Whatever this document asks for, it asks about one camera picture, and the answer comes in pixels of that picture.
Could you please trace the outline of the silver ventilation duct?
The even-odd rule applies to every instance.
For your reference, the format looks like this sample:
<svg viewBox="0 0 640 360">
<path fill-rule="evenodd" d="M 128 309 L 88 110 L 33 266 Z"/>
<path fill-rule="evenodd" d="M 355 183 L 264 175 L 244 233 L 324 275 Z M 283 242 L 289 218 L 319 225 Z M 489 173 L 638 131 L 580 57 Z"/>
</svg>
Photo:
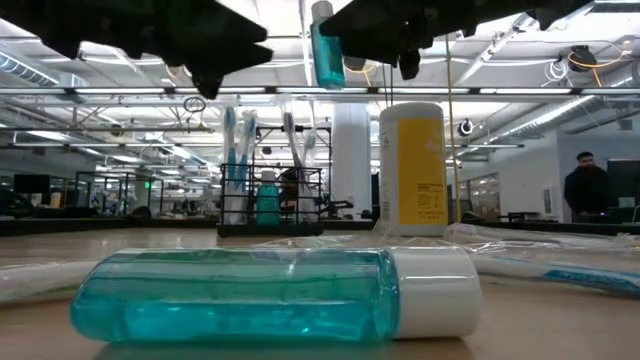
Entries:
<svg viewBox="0 0 640 360">
<path fill-rule="evenodd" d="M 604 90 L 640 89 L 640 59 L 630 65 L 613 71 L 605 78 Z M 582 115 L 598 111 L 605 107 L 605 95 L 581 94 L 562 103 L 545 105 L 511 122 L 505 130 L 498 130 L 488 140 L 488 144 L 498 143 L 511 137 L 524 137 L 536 131 L 560 125 Z"/>
</svg>

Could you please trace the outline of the white building column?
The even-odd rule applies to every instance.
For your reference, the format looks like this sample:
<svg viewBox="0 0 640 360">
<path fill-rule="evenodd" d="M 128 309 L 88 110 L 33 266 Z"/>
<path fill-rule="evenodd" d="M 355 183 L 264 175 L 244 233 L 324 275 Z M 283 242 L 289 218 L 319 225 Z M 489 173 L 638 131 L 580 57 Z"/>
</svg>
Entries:
<svg viewBox="0 0 640 360">
<path fill-rule="evenodd" d="M 364 103 L 337 103 L 332 121 L 331 187 L 336 201 L 353 207 L 342 213 L 360 220 L 371 209 L 370 116 Z"/>
</svg>

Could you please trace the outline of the person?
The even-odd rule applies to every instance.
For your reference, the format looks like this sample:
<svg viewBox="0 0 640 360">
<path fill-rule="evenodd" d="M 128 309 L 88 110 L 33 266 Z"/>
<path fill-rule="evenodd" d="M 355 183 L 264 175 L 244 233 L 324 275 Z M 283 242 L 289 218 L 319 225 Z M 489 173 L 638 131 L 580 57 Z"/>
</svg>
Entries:
<svg viewBox="0 0 640 360">
<path fill-rule="evenodd" d="M 591 152 L 576 156 L 578 165 L 564 179 L 564 199 L 575 223 L 593 223 L 618 205 L 608 173 L 597 166 Z"/>
<path fill-rule="evenodd" d="M 279 175 L 280 207 L 283 211 L 293 212 L 299 199 L 299 171 L 289 168 Z"/>
</svg>

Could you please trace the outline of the black computer monitor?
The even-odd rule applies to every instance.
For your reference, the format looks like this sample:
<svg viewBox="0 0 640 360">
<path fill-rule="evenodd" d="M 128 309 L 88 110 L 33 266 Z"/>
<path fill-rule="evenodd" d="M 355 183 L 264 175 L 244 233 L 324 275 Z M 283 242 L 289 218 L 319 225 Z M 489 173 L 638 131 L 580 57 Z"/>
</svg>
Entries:
<svg viewBox="0 0 640 360">
<path fill-rule="evenodd" d="M 611 194 L 620 207 L 640 206 L 640 160 L 611 159 L 607 163 Z"/>
<path fill-rule="evenodd" d="M 13 191 L 19 194 L 47 194 L 50 192 L 51 178 L 43 174 L 15 174 Z"/>
</svg>

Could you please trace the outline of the teal mouthwash bottle white cap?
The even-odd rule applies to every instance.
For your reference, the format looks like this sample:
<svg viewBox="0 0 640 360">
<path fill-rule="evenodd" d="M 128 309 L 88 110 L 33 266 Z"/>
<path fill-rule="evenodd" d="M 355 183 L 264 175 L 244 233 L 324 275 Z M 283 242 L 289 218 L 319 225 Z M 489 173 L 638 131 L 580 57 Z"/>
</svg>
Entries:
<svg viewBox="0 0 640 360">
<path fill-rule="evenodd" d="M 467 336 L 481 308 L 458 247 L 135 249 L 93 268 L 70 320 L 110 343 L 367 343 Z"/>
<path fill-rule="evenodd" d="M 278 225 L 280 223 L 279 188 L 276 173 L 262 170 L 260 185 L 256 192 L 256 222 L 259 225 Z"/>
<path fill-rule="evenodd" d="M 328 0 L 317 0 L 311 6 L 311 13 L 310 31 L 316 82 L 324 89 L 342 89 L 345 86 L 345 75 L 340 39 L 320 32 L 320 25 L 334 14 L 332 4 Z"/>
</svg>

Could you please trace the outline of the white toothbrush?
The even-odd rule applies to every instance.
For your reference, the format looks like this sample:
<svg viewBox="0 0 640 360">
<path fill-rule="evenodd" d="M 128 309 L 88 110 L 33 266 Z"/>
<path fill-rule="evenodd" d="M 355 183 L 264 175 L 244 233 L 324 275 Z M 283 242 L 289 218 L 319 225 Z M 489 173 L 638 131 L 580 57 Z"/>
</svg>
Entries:
<svg viewBox="0 0 640 360">
<path fill-rule="evenodd" d="M 310 176 L 312 175 L 311 167 L 314 166 L 315 161 L 316 137 L 317 134 L 315 129 L 310 130 L 305 135 L 301 159 L 301 210 L 303 211 L 303 220 L 309 223 L 315 223 L 318 220 L 315 200 L 312 199 L 313 192 L 310 184 Z"/>
</svg>

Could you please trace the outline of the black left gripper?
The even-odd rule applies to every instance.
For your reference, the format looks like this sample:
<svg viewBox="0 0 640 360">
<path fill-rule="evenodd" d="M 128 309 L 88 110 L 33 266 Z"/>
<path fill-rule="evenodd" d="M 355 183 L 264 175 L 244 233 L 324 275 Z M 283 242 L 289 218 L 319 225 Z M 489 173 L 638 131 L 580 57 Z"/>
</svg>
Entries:
<svg viewBox="0 0 640 360">
<path fill-rule="evenodd" d="M 132 58 L 152 54 L 169 67 L 184 66 L 206 98 L 218 95 L 223 75 L 269 62 L 273 51 L 251 44 L 267 30 L 216 0 L 89 0 L 104 41 Z M 236 40 L 240 47 L 214 47 Z"/>
</svg>

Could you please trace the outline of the green toothbrush in clear wrapper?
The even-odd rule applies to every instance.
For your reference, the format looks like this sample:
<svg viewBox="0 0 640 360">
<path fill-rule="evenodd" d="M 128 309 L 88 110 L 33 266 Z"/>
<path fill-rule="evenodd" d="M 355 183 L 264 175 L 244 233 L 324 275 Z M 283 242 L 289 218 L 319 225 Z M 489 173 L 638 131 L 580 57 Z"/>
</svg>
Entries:
<svg viewBox="0 0 640 360">
<path fill-rule="evenodd" d="M 306 237 L 228 237 L 189 230 L 118 230 L 14 236 L 0 239 L 0 304 L 70 298 L 90 271 L 121 250 L 209 249 L 216 247 L 360 246 L 358 233 Z"/>
</svg>

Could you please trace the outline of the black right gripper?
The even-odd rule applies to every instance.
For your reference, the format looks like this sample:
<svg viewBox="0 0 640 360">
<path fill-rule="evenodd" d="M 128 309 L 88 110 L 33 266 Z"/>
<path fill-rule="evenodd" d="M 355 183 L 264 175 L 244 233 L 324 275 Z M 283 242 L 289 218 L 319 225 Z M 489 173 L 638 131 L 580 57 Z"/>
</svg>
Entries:
<svg viewBox="0 0 640 360">
<path fill-rule="evenodd" d="M 419 51 L 435 37 L 457 31 L 472 36 L 482 22 L 524 11 L 520 0 L 352 0 L 320 25 L 320 33 L 343 36 L 345 56 L 398 63 L 402 78 L 413 79 Z M 380 29 L 402 36 L 348 35 Z"/>
</svg>

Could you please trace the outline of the purple toothbrush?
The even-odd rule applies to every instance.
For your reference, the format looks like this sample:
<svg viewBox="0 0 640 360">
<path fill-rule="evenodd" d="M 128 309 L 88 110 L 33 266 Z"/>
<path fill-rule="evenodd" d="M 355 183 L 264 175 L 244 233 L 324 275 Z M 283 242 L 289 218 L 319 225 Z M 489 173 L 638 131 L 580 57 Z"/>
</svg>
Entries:
<svg viewBox="0 0 640 360">
<path fill-rule="evenodd" d="M 296 204 L 296 208 L 294 210 L 295 213 L 295 222 L 297 224 L 301 224 L 304 222 L 303 214 L 301 213 L 301 199 L 300 199 L 300 181 L 301 181 L 301 160 L 297 152 L 296 138 L 295 138 L 295 124 L 293 115 L 290 112 L 285 112 L 283 114 L 283 128 L 284 132 L 287 135 L 287 139 L 289 142 L 289 148 L 291 150 L 291 155 L 293 159 L 293 166 L 290 168 L 296 168 L 299 171 L 299 199 Z"/>
</svg>

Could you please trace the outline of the black aluminium table frame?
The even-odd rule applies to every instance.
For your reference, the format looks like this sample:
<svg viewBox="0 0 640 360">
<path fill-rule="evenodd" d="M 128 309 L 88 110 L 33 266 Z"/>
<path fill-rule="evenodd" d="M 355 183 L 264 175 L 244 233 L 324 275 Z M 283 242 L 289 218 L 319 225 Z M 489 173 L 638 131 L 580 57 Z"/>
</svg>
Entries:
<svg viewBox="0 0 640 360">
<path fill-rule="evenodd" d="M 640 224 L 575 224 L 553 222 L 484 222 L 479 226 L 556 233 L 613 236 L 618 233 L 640 235 Z M 113 230 L 126 228 L 216 229 L 213 220 L 135 220 L 130 218 L 19 219 L 0 220 L 0 237 L 47 233 Z"/>
</svg>

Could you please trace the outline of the white canister with yellow label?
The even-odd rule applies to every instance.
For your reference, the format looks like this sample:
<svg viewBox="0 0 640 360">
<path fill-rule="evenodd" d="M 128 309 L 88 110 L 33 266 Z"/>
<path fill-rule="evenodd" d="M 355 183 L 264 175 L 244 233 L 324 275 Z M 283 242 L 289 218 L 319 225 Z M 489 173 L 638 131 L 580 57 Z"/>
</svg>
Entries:
<svg viewBox="0 0 640 360">
<path fill-rule="evenodd" d="M 437 237 L 449 224 L 444 121 L 435 103 L 380 114 L 380 222 L 399 236 Z"/>
</svg>

